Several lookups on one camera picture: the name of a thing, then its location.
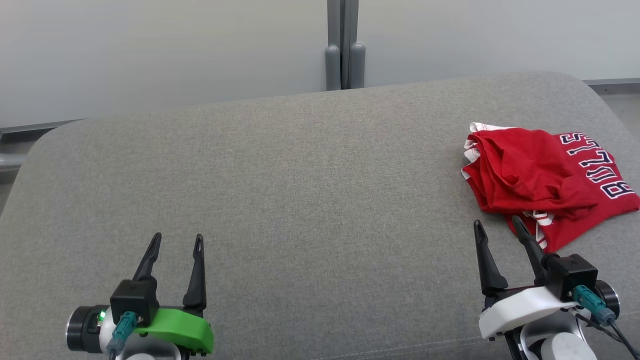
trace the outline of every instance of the red jersey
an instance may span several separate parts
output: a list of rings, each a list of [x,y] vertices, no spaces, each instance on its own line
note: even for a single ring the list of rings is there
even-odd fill
[[[462,173],[483,211],[522,220],[546,252],[640,208],[611,154],[583,133],[471,124]]]

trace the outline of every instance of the white wall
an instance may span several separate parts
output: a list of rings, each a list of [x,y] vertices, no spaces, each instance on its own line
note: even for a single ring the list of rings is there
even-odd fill
[[[640,78],[637,0],[361,0],[365,86],[498,71]]]
[[[4,0],[0,128],[323,91],[326,1]]]

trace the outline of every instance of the teal cable connector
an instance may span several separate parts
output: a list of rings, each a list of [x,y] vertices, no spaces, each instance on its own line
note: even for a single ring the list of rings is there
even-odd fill
[[[608,326],[610,319],[616,319],[616,315],[607,307],[604,301],[584,285],[578,285],[573,289],[573,299],[591,311],[591,314],[595,316],[601,325]]]
[[[129,335],[133,333],[138,324],[138,316],[133,311],[126,311],[118,321],[113,334],[111,334],[111,340],[107,344],[106,350],[109,358],[115,358],[120,355],[122,349],[124,349],[125,342]]]

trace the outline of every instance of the gray fabric surface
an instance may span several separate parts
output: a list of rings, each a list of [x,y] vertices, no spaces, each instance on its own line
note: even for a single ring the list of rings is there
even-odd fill
[[[215,359],[507,359],[479,337],[472,222],[510,285],[532,283],[501,217],[460,174],[472,121],[583,131],[640,189],[640,144],[586,85],[556,73],[364,88],[84,120],[32,148],[0,218],[0,350],[71,353],[69,314],[103,304],[156,231],[161,304],[181,303],[205,238]],[[640,220],[567,246],[600,269],[640,345]],[[592,334],[602,358],[604,335]]]

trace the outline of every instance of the red clothing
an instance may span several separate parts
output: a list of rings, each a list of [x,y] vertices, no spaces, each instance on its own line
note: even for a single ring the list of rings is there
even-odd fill
[[[463,175],[483,211],[521,215],[547,252],[640,208],[613,156],[582,133],[471,125]]]

